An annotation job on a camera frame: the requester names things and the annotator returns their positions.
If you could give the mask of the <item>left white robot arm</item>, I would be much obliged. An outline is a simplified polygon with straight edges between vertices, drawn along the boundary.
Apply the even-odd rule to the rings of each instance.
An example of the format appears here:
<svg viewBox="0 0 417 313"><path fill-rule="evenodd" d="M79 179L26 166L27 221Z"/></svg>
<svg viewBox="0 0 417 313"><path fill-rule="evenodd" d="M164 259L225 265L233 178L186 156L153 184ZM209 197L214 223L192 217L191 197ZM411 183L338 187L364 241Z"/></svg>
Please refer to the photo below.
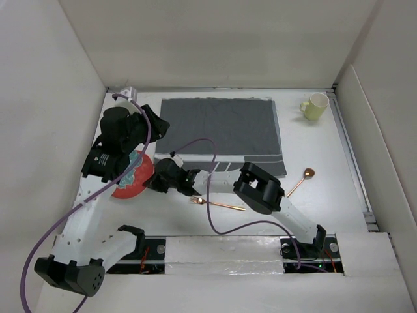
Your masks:
<svg viewBox="0 0 417 313"><path fill-rule="evenodd" d="M130 154L140 144L163 138L168 128L169 123L147 104L135 113L122 106L103 112L100 134L81 169L79 209L67 218L50 255L35 263L35 272L50 286L92 297L119 260L145 254L145 232L140 228L122 225L101 243L96 243L95 236L105 202L121 177L133 171L145 155L130 160Z"/></svg>

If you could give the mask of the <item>red and teal round plate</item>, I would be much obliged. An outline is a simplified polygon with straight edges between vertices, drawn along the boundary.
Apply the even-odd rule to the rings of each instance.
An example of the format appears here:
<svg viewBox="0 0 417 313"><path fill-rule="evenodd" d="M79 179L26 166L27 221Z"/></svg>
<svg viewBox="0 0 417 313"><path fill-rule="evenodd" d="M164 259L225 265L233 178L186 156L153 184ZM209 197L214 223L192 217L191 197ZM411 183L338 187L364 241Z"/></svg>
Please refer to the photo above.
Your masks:
<svg viewBox="0 0 417 313"><path fill-rule="evenodd" d="M152 160L148 155L144 154L135 168L121 179L111 196L119 200L126 200L138 196L146 189L144 183L151 178L153 173L154 165Z"/></svg>

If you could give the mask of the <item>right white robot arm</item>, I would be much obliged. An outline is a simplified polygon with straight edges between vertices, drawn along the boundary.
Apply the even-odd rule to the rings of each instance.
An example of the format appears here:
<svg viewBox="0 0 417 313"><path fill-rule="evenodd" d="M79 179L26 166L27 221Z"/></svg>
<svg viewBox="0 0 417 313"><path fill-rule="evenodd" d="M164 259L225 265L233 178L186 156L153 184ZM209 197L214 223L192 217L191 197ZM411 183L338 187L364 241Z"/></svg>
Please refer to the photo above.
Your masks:
<svg viewBox="0 0 417 313"><path fill-rule="evenodd" d="M277 178L254 163L246 162L237 170L209 173L185 170L172 158L164 158L143 185L161 193L173 188L185 196L233 192L255 212L280 221L307 256L315 257L325 248L326 230L289 201Z"/></svg>

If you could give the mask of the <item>yellow-green mug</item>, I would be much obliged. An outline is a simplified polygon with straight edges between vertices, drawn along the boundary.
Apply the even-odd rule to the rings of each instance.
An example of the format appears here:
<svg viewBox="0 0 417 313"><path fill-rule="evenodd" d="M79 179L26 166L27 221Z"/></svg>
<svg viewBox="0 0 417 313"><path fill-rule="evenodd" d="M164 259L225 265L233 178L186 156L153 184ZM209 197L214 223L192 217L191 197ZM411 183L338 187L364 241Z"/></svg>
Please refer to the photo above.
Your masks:
<svg viewBox="0 0 417 313"><path fill-rule="evenodd" d="M299 110L309 121L317 121L329 106L329 98L324 93L314 93L307 102L301 103Z"/></svg>

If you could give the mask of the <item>grey striped cloth placemat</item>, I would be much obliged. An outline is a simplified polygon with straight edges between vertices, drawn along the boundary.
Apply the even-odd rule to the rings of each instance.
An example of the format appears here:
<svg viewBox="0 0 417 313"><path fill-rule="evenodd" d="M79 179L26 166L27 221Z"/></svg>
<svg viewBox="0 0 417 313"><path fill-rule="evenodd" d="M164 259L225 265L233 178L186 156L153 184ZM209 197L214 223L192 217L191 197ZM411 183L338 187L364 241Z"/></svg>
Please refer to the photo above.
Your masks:
<svg viewBox="0 0 417 313"><path fill-rule="evenodd" d="M160 117L170 127L156 143L155 160L174 151L186 169L207 171L214 159L216 172L236 170L252 162L275 177L287 174L272 99L164 99Z"/></svg>

